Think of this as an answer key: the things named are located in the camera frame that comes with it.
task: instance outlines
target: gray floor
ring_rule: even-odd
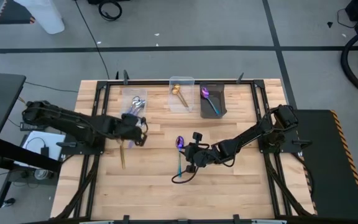
[[[94,47],[75,3],[54,0],[63,16],[65,31],[48,35],[36,22],[0,25],[0,49],[50,49]],[[281,46],[342,46],[355,32],[336,22],[337,10],[349,0],[269,0]],[[259,0],[132,0],[123,2],[116,22],[100,18],[97,7],[85,0],[78,4],[100,47],[155,47],[247,45],[272,46],[272,36]],[[352,24],[342,14],[341,20]],[[333,22],[332,28],[327,22]],[[274,51],[211,50],[159,52],[102,52],[110,77],[126,69],[131,78],[281,78]],[[358,90],[345,78],[340,52],[283,52],[292,90],[299,109],[334,109],[358,169]],[[358,75],[358,52],[349,54]],[[22,74],[27,81],[77,90],[81,80],[106,79],[97,52],[0,54],[0,72]],[[26,101],[48,100],[73,109],[75,93],[60,93],[25,84]],[[19,123],[24,105],[17,102],[10,119]],[[0,135],[19,144],[25,132],[6,123]],[[17,203],[0,209],[0,223],[46,220],[54,187],[12,187]]]

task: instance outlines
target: black metal frame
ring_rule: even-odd
[[[204,82],[204,81],[205,80],[195,80],[195,85],[199,85],[201,82]],[[258,121],[262,118],[262,114],[260,112],[258,96],[257,96],[257,88],[259,88],[260,92],[261,92],[261,95],[262,95],[262,101],[263,101],[263,105],[264,105],[264,110],[265,111],[269,110],[269,103],[267,101],[267,94],[266,94],[265,85],[264,85],[263,80],[208,80],[208,81],[212,81],[212,82],[215,82],[215,83],[222,83],[222,84],[225,84],[225,85],[250,85],[251,92],[252,92],[252,99],[254,101],[254,106],[255,106],[255,113],[257,115],[257,120]],[[114,81],[98,81],[97,84],[96,84],[96,93],[95,93],[95,97],[94,97],[92,116],[95,116],[96,113],[97,113],[98,106],[99,106],[100,94],[102,92],[102,89],[105,89],[105,91],[104,91],[104,99],[103,99],[103,105],[102,105],[101,114],[106,114],[107,113],[110,88],[112,86],[116,86],[116,85],[169,85],[169,80],[129,80],[129,77],[125,77],[125,80],[123,80],[123,81],[117,81],[117,80],[114,80]],[[259,147],[260,147],[261,151],[264,150],[264,149],[261,148],[261,147],[263,147],[263,144],[261,144],[261,142],[259,142]],[[99,157],[100,157],[100,155],[95,155],[94,156],[94,160],[96,160],[95,161],[96,162],[96,168],[98,168]],[[280,178],[284,181],[284,175],[283,175],[283,169],[282,169],[282,164],[281,164],[281,160],[280,160],[280,155],[275,154],[274,157],[275,157],[277,173],[280,176]],[[82,165],[82,169],[81,169],[79,187],[83,184],[84,179],[86,177],[89,158],[90,158],[89,155],[84,156],[83,165]],[[268,164],[271,163],[270,155],[264,153],[264,160],[265,160],[265,166],[267,168]],[[89,219],[91,218],[91,214],[92,214],[94,191],[95,191],[95,187],[96,187],[96,178],[97,178],[97,173],[96,173],[94,179],[90,183],[88,201],[87,201],[87,204],[86,204],[86,215],[85,215],[85,217],[87,217]],[[271,196],[271,200],[272,200],[273,212],[274,212],[275,217],[279,217],[280,216],[280,208],[278,206],[277,192],[276,192],[276,189],[275,189],[274,180],[269,175],[267,175],[267,178],[268,178],[270,196]],[[286,215],[291,215],[291,206],[290,206],[287,198],[284,195],[283,195],[283,199],[284,199],[285,213],[286,213]],[[80,217],[80,210],[81,210],[81,199],[76,204],[74,214],[73,214],[74,218]],[[155,222],[156,220],[144,220],[144,221],[146,221],[146,222],[151,221],[152,223],[157,223],[157,222]],[[206,222],[206,220],[205,220],[205,222],[202,221],[202,220],[193,220],[193,221],[200,222],[200,223],[205,223]],[[233,220],[216,220],[216,221],[219,221],[219,222],[222,222],[222,223],[232,223],[233,222]]]

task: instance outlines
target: wooden table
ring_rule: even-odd
[[[270,107],[286,104],[281,81],[264,81]],[[76,112],[91,114],[96,82],[81,82]],[[171,183],[177,173],[175,139],[178,135],[188,143],[193,141],[191,137],[196,131],[203,134],[202,142],[212,144],[233,138],[256,123],[250,87],[225,85],[227,114],[222,119],[202,119],[197,94],[191,113],[171,113],[167,103],[168,85],[114,86],[109,94],[108,115],[119,116],[123,88],[147,89],[149,136],[144,147],[126,150],[125,170],[121,168],[119,145],[115,140],[106,140],[106,151],[99,163],[92,220],[122,220],[124,215],[130,215],[131,220],[232,219],[233,214],[241,218],[273,218],[264,159],[257,141],[243,147],[234,167],[209,165],[200,168],[187,184]],[[303,166],[289,154],[282,154],[281,158],[288,188],[313,213]],[[82,162],[83,156],[73,156],[64,163],[51,217],[58,215],[76,192]],[[182,156],[182,168],[186,165]],[[278,200],[283,213],[281,194]]]

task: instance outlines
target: black tray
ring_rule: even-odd
[[[212,108],[209,101],[201,95],[201,88],[206,87],[209,91],[209,99],[212,101],[216,109],[219,111],[217,115]],[[224,84],[214,82],[200,83],[200,104],[201,104],[201,117],[202,118],[222,118],[227,113],[226,105],[224,102]]]

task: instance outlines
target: clear plastic container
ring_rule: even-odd
[[[172,92],[175,85],[179,85],[179,91]],[[189,113],[194,107],[194,78],[192,77],[171,77],[169,79],[168,104],[174,113]]]
[[[121,114],[131,113],[133,115],[143,117],[146,115],[146,107],[147,107],[147,89],[145,88],[123,89],[121,110],[120,110]]]

